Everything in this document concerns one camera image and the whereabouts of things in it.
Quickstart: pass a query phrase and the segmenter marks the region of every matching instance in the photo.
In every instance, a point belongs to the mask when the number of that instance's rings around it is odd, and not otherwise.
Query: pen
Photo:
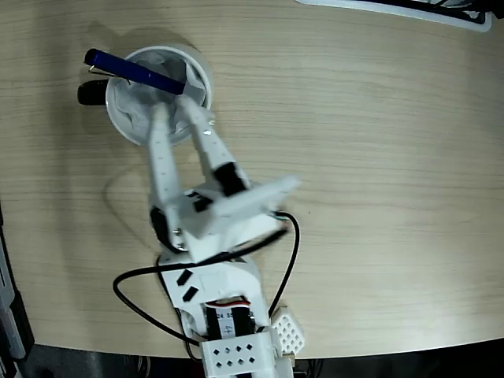
[[[146,69],[141,65],[137,65],[132,61],[127,61],[122,57],[116,57],[97,49],[90,49],[86,52],[84,63],[124,79],[140,84],[146,84],[150,87],[154,87],[174,95],[181,95],[185,87],[183,83],[174,79],[170,79],[167,76],[150,71],[149,69]]]

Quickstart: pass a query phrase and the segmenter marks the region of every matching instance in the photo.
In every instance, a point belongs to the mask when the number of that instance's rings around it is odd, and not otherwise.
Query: white cup
[[[206,89],[205,100],[203,101],[202,106],[207,109],[210,109],[212,105],[212,97],[213,97],[213,77],[212,72],[210,71],[210,66],[208,61],[203,57],[203,55],[194,49],[193,47],[179,44],[179,43],[170,43],[166,45],[160,46],[148,46],[143,47],[137,51],[129,54],[125,59],[127,61],[134,60],[134,57],[140,55],[146,51],[157,50],[157,51],[168,51],[172,54],[177,54],[181,58],[183,58],[188,64],[191,65],[193,70],[199,75],[199,78],[203,82],[203,85]],[[120,111],[117,108],[116,103],[116,91],[114,87],[117,85],[119,80],[124,80],[118,77],[113,77],[109,79],[106,88],[105,94],[105,102],[107,113],[109,114],[109,118],[119,133],[122,134],[123,137],[138,145],[146,144],[146,135],[143,133],[136,131],[133,127],[132,120],[130,117],[124,112]],[[185,128],[181,132],[177,132],[170,136],[170,142],[173,146],[182,142],[189,136],[189,129]]]

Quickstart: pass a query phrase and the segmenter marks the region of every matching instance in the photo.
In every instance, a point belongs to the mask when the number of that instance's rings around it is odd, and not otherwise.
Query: black cable
[[[206,259],[206,260],[201,261],[196,264],[189,263],[189,264],[171,264],[171,265],[163,265],[163,266],[149,266],[146,268],[133,269],[128,272],[124,272],[124,273],[120,274],[118,277],[116,277],[116,279],[113,281],[113,284],[112,284],[113,292],[117,295],[117,297],[127,307],[129,307],[132,311],[134,311],[135,313],[140,315],[144,320],[146,320],[149,323],[151,323],[152,325],[158,327],[162,331],[170,334],[171,336],[176,337],[177,339],[180,339],[180,340],[182,340],[186,343],[189,343],[191,345],[198,346],[199,345],[198,341],[191,339],[191,338],[181,334],[180,332],[175,331],[174,329],[168,327],[167,325],[162,324],[156,318],[152,317],[151,315],[146,313],[144,310],[140,309],[126,295],[124,295],[124,293],[119,289],[119,284],[121,282],[123,282],[124,280],[128,280],[130,278],[137,277],[137,276],[145,276],[147,274],[154,274],[154,273],[161,273],[161,272],[171,272],[173,270],[179,270],[179,269],[197,268],[199,266],[207,266],[207,265],[217,264],[219,262],[230,261],[235,258],[240,258],[240,257],[245,256],[247,254],[251,254],[251,253],[255,252],[256,250],[259,250],[264,246],[268,246],[269,244],[274,243],[275,241],[280,239],[282,236],[284,236],[286,233],[287,233],[287,229],[282,228],[279,231],[274,232],[273,234],[271,234],[267,238],[263,239],[261,242],[254,244],[253,246],[245,247],[245,248],[238,250],[236,252],[218,254],[217,256]]]
[[[364,0],[366,2],[372,2],[372,3],[380,3],[380,4],[386,4],[389,6],[401,6],[403,8],[409,8],[409,9],[418,9],[418,10],[424,10],[424,11],[434,11],[437,13],[451,13],[451,12],[468,12],[468,11],[473,11],[473,12],[481,12],[484,11],[482,10],[482,2],[480,0],[476,0],[472,2],[471,4],[468,4],[467,6],[437,6],[436,4],[430,4],[427,2],[414,2],[411,0]]]
[[[292,222],[292,225],[294,226],[295,238],[294,238],[294,246],[292,248],[291,260],[289,261],[289,265],[287,267],[287,270],[285,271],[285,274],[283,275],[282,282],[281,282],[280,286],[278,287],[278,291],[276,292],[275,298],[273,299],[273,301],[271,302],[271,306],[269,307],[269,311],[268,311],[269,317],[271,317],[273,315],[273,313],[275,312],[276,306],[278,305],[278,302],[279,302],[280,298],[282,297],[282,294],[284,293],[284,289],[287,286],[287,282],[289,280],[289,277],[291,276],[292,269],[294,268],[294,263],[296,262],[296,258],[298,256],[299,240],[301,237],[299,223],[293,215],[286,213],[284,211],[276,212],[275,215],[277,215],[278,217],[286,217],[288,220],[290,220]]]
[[[179,309],[175,309],[175,312],[176,312],[176,315],[178,316],[179,318],[179,322],[180,322],[180,328],[183,328],[182,326],[182,315],[180,314],[180,310]],[[187,342],[187,341],[184,341],[183,342],[183,345],[184,347],[186,348],[186,352],[187,352],[187,355],[189,356],[189,358],[194,361],[194,362],[197,362],[199,364],[202,363],[202,359],[201,358],[197,358],[193,353],[192,353],[192,349],[191,349],[191,345]]]
[[[437,2],[437,3],[435,3],[435,4],[432,4],[432,6],[438,8],[438,7],[444,5],[447,2],[448,2],[448,0],[441,0],[441,1]]]

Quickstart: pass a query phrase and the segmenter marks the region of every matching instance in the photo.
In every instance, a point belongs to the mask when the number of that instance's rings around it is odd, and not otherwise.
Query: wood grain surface
[[[2,2],[0,198],[37,342],[185,355],[112,292],[159,251],[145,151],[76,100],[87,49],[181,41],[209,60],[217,130],[250,177],[302,179],[283,297],[300,357],[504,337],[503,33],[292,0]],[[176,155],[201,182],[191,143]],[[291,243],[256,254],[268,300]],[[177,327],[155,277],[124,289]]]

